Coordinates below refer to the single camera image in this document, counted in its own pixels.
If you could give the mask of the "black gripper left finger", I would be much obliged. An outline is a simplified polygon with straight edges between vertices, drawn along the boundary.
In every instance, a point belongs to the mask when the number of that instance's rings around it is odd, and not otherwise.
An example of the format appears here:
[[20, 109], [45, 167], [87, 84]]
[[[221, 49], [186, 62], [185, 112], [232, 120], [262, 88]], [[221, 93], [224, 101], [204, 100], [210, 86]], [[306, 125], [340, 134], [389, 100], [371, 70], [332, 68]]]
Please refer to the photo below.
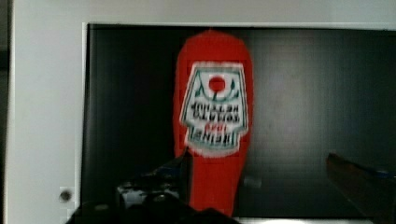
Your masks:
[[192, 155], [184, 151], [119, 184], [114, 201], [83, 203], [65, 224], [240, 224], [213, 207], [189, 206], [191, 167]]

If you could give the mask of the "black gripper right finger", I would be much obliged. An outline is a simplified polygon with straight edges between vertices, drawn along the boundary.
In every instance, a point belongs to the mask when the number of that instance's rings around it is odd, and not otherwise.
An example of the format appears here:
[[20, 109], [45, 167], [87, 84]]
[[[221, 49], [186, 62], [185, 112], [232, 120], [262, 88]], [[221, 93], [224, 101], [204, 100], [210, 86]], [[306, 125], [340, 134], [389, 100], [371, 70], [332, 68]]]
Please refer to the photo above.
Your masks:
[[395, 175], [334, 153], [326, 159], [326, 174], [346, 199], [374, 224], [395, 224]]

